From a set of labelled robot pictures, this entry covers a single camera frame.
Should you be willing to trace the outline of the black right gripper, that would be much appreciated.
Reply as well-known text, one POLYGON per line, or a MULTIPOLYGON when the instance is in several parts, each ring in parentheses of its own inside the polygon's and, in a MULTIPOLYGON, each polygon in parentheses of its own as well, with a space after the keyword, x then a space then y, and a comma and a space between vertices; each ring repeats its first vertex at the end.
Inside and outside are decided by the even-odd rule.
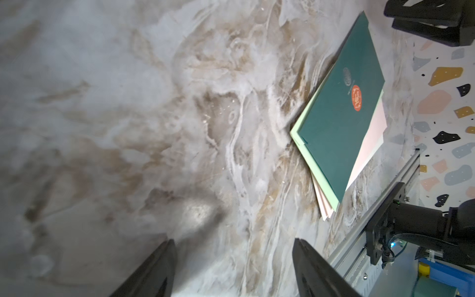
POLYGON ((470 0, 387 1, 384 15, 392 27, 449 47, 466 47, 475 40, 475 2, 470 0))

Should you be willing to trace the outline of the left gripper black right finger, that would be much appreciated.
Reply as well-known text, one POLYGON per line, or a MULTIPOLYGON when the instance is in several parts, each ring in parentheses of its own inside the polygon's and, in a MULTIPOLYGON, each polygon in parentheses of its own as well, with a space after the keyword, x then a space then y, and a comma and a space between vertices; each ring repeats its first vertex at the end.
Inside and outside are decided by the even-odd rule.
POLYGON ((292 256, 301 297, 359 296, 307 241, 295 239, 292 256))

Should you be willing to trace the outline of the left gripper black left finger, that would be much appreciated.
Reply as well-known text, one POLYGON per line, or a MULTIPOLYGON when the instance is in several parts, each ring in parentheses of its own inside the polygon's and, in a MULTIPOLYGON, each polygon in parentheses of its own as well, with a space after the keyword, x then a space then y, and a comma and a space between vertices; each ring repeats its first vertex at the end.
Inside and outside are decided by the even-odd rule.
POLYGON ((174 240, 167 240, 110 297, 170 297, 177 265, 174 240))

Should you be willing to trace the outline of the dark green envelope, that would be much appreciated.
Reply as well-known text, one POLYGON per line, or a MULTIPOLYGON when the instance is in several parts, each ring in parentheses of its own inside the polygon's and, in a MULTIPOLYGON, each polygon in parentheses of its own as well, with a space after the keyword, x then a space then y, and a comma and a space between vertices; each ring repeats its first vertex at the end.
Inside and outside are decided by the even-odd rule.
POLYGON ((341 202, 385 83, 361 12, 298 134, 341 202))

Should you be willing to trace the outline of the mint green envelope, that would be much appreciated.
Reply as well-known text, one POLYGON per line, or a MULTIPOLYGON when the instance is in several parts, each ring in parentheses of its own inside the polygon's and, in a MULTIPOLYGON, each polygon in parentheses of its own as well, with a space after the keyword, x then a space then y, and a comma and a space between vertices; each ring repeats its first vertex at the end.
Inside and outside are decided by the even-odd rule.
MULTIPOLYGON (((315 179, 319 183, 319 185, 320 185, 321 189, 323 190, 326 198, 328 199, 331 207, 336 212, 338 210, 339 205, 340 205, 340 201, 338 200, 338 198, 336 197, 335 194, 332 194, 330 192, 331 187, 330 187, 329 182, 326 181, 326 177, 323 174, 323 171, 320 169, 317 162, 314 160, 314 157, 312 156, 310 150, 306 147, 306 144, 305 144, 303 138, 301 138, 298 134, 299 128, 303 125, 304 120, 307 118, 307 115, 309 114, 310 109, 312 108, 314 102, 316 101, 316 98, 317 98, 317 96, 320 92, 320 89, 324 86, 324 84, 326 83, 329 76, 330 76, 329 74, 327 74, 325 76, 323 82, 320 83, 320 85, 317 87, 317 90, 314 91, 314 93, 311 95, 309 102, 307 103, 304 110, 302 111, 300 116, 297 118, 294 126, 292 127, 292 129, 290 131, 290 136, 291 136, 292 140, 294 141, 294 143, 296 144, 296 146, 297 146, 298 150, 300 151, 301 155, 303 156, 304 160, 306 161, 306 163, 307 163, 307 165, 310 169, 311 176, 312 175, 315 176, 315 179)), ((379 99, 382 99, 382 96, 383 96, 383 92, 380 93, 379 99)))

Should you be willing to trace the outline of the pink envelope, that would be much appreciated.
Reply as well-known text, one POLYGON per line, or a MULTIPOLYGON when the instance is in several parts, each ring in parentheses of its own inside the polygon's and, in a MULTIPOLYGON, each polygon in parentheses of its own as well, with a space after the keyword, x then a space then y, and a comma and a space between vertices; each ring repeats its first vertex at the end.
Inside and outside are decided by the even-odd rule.
POLYGON ((360 175, 364 167, 368 164, 374 154, 383 145, 383 134, 387 128, 385 112, 383 108, 382 99, 377 102, 374 114, 369 125, 369 129, 362 141, 359 154, 352 169, 349 182, 346 189, 348 189, 360 175))

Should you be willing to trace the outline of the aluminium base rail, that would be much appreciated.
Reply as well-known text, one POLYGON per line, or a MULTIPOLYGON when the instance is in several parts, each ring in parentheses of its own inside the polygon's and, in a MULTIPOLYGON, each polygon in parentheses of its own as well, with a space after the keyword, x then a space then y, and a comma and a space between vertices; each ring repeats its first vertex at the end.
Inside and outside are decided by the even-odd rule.
POLYGON ((407 203, 420 166, 416 149, 402 170, 329 257, 330 265, 362 297, 368 297, 382 273, 383 247, 392 231, 390 205, 407 203))

